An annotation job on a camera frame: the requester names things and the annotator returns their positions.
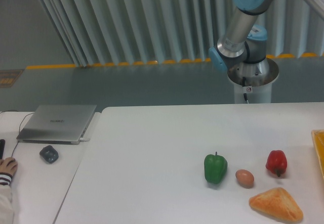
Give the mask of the white striped sleeve forearm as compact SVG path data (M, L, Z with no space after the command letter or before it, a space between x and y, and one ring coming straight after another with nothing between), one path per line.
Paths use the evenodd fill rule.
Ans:
M3 224L12 224L14 218L11 180L10 174L1 172L1 223Z

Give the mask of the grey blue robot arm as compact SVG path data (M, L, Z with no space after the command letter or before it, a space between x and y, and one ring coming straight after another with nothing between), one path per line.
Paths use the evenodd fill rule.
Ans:
M227 71L243 61L245 41L259 15L265 13L273 0L232 0L236 9L226 34L209 49L209 56L216 68ZM304 0L323 18L323 0Z

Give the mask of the person's hand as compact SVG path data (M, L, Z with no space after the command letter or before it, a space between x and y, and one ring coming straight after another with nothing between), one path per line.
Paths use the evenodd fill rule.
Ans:
M13 157L8 157L6 159L1 159L0 172L13 177L17 171L18 162Z

